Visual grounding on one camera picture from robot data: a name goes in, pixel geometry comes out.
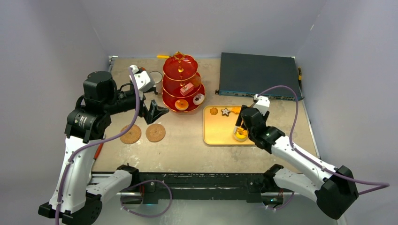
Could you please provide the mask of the red three-tier cake stand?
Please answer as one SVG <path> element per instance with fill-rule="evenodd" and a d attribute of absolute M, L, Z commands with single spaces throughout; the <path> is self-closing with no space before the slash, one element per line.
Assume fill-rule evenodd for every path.
<path fill-rule="evenodd" d="M 165 106 L 170 110 L 177 113 L 188 113 L 200 106 L 194 105 L 192 100 L 198 93 L 206 96 L 205 86 L 202 81 L 201 85 L 194 88 L 187 96 L 182 96 L 180 94 L 180 88 L 182 86 L 188 84 L 194 75 L 200 75 L 198 67 L 198 62 L 192 56 L 181 52 L 176 52 L 165 60 L 163 65 L 162 100 Z M 181 112 L 175 108 L 175 102 L 178 99 L 185 99 L 188 101 L 189 107 L 186 111 Z"/>

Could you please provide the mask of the white chocolate-drizzled donut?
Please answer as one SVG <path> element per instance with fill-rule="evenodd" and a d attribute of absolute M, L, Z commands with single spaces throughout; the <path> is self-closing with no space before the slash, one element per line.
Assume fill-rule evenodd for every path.
<path fill-rule="evenodd" d="M 201 93 L 198 93 L 198 94 L 193 98 L 192 102 L 193 102 L 194 105 L 200 105 L 200 104 L 202 104 L 202 103 L 204 102 L 204 100 L 205 100 L 205 95 L 204 95 L 204 94 L 201 94 Z"/>

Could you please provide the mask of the orange fish-shaped cake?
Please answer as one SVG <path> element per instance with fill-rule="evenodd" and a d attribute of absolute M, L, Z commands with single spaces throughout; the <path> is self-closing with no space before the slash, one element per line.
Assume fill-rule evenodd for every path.
<path fill-rule="evenodd" d="M 241 107 L 233 107 L 230 111 L 234 114 L 240 114 Z"/>

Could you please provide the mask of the yellow frosted donut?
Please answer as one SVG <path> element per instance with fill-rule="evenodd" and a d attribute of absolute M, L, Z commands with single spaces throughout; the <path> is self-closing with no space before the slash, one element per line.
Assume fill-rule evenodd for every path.
<path fill-rule="evenodd" d="M 175 102 L 175 108 L 178 110 L 178 111 L 186 111 L 187 109 L 188 109 L 188 107 L 189 107 L 189 103 L 188 103 L 188 101 L 187 100 L 185 100 L 185 99 L 178 99 L 176 102 Z"/>

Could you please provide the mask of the brown bread pastry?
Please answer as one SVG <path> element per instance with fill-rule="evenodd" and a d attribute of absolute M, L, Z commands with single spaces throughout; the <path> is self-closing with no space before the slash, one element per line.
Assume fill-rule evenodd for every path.
<path fill-rule="evenodd" d="M 193 85 L 194 88 L 199 87 L 201 85 L 201 77 L 200 77 L 200 75 L 194 75 L 190 79 L 190 83 Z"/>

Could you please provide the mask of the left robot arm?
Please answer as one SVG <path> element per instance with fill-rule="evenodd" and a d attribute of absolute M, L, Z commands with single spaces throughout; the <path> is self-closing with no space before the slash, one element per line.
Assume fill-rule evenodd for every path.
<path fill-rule="evenodd" d="M 110 141 L 104 134 L 112 115 L 134 110 L 133 122 L 142 117 L 151 124 L 168 112 L 155 101 L 149 108 L 144 104 L 145 93 L 156 90 L 153 78 L 134 65 L 128 71 L 128 91 L 116 85 L 110 72 L 90 73 L 83 83 L 83 95 L 67 116 L 60 177 L 51 199 L 38 209 L 39 215 L 53 218 L 57 225 L 91 225 L 103 205 L 119 191 L 139 188 L 139 171 L 129 165 L 118 167 L 97 185 L 89 184 L 95 153 L 101 144 Z"/>

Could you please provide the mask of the pink layered cake slice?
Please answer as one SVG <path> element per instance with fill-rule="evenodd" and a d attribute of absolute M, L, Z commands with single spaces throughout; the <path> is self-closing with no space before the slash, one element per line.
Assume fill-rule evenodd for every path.
<path fill-rule="evenodd" d="M 194 85 L 190 82 L 180 88 L 180 94 L 182 96 L 187 96 L 194 90 Z"/>

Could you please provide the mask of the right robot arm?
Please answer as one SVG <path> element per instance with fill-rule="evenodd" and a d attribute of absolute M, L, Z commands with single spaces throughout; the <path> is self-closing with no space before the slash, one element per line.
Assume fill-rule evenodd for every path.
<path fill-rule="evenodd" d="M 248 132 L 248 138 L 258 148 L 279 157 L 296 169 L 294 173 L 281 165 L 272 166 L 265 173 L 266 189 L 289 189 L 316 202 L 328 217 L 338 220 L 358 199 L 359 193 L 353 181 L 352 171 L 325 163 L 312 154 L 291 143 L 289 137 L 276 127 L 266 125 L 269 112 L 261 112 L 243 105 L 239 121 Z"/>

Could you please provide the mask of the white-iced star cookie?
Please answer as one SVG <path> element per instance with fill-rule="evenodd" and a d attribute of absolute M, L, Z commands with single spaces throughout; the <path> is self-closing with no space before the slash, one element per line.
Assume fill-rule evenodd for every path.
<path fill-rule="evenodd" d="M 231 113 L 231 110 L 229 110 L 228 108 L 224 108 L 224 109 L 221 109 L 221 113 L 222 113 L 222 116 L 229 116 L 229 114 Z"/>

